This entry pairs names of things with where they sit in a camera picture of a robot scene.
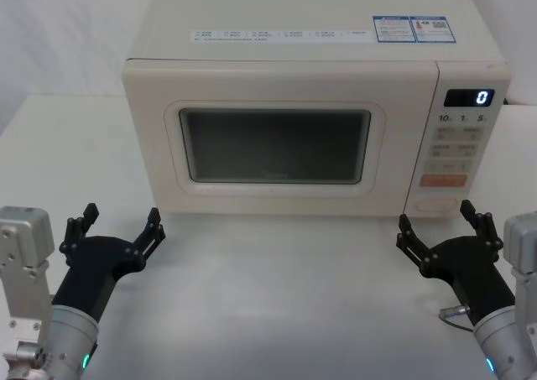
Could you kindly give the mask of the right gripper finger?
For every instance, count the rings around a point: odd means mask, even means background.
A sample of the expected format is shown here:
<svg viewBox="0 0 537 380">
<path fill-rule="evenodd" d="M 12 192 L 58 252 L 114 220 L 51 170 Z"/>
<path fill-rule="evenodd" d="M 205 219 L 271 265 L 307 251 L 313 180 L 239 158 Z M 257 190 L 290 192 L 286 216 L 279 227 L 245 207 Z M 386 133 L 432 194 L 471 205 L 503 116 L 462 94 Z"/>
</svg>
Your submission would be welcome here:
<svg viewBox="0 0 537 380">
<path fill-rule="evenodd" d="M 439 273 L 437 247 L 428 247 L 418 238 L 405 214 L 399 216 L 396 247 L 414 263 L 420 273 Z"/>
<path fill-rule="evenodd" d="M 460 213 L 471 225 L 477 238 L 485 245 L 485 248 L 492 254 L 492 260 L 499 260 L 499 251 L 503 248 L 503 241 L 498 236 L 493 215 L 490 212 L 477 212 L 474 205 L 469 200 L 461 202 Z"/>
</svg>

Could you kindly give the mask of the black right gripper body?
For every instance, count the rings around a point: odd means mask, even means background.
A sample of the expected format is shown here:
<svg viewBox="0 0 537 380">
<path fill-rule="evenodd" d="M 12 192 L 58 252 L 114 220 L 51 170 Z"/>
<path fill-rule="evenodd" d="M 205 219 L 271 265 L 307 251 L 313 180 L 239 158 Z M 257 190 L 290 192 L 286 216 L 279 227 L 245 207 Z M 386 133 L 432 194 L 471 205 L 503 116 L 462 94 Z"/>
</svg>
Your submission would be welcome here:
<svg viewBox="0 0 537 380">
<path fill-rule="evenodd" d="M 473 325 L 497 310 L 515 304 L 511 291 L 495 263 L 503 242 L 478 236 L 448 239 L 434 247 L 423 247 L 419 271 L 425 278 L 446 282 L 461 305 L 469 308 Z"/>
</svg>

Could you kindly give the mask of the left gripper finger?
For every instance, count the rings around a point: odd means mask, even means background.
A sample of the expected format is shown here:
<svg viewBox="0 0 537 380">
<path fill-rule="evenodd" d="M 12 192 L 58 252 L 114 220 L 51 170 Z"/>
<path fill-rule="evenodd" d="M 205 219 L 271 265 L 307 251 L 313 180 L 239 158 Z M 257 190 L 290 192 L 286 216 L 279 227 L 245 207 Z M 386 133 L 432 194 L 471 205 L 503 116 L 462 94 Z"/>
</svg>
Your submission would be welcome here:
<svg viewBox="0 0 537 380">
<path fill-rule="evenodd" d="M 65 255 L 65 262 L 72 263 L 72 255 L 77 249 L 80 240 L 86 237 L 90 227 L 99 216 L 99 210 L 95 203 L 89 203 L 82 216 L 69 218 L 66 222 L 64 241 L 60 244 L 60 253 Z"/>
<path fill-rule="evenodd" d="M 132 252 L 128 258 L 129 269 L 144 270 L 147 260 L 165 237 L 166 235 L 161 224 L 159 209 L 153 207 L 148 215 L 144 229 L 132 243 Z"/>
</svg>

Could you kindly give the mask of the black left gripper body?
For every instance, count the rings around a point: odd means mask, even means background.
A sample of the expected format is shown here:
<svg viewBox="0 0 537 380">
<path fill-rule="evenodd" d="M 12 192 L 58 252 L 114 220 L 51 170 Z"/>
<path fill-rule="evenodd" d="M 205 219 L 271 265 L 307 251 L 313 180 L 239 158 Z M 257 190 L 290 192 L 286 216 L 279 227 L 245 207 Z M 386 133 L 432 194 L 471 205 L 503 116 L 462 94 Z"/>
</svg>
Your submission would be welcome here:
<svg viewBox="0 0 537 380">
<path fill-rule="evenodd" d="M 79 310 L 96 322 L 101 320 L 117 282 L 145 268 L 143 253 L 117 237 L 65 241 L 60 252 L 69 269 L 52 304 Z"/>
</svg>

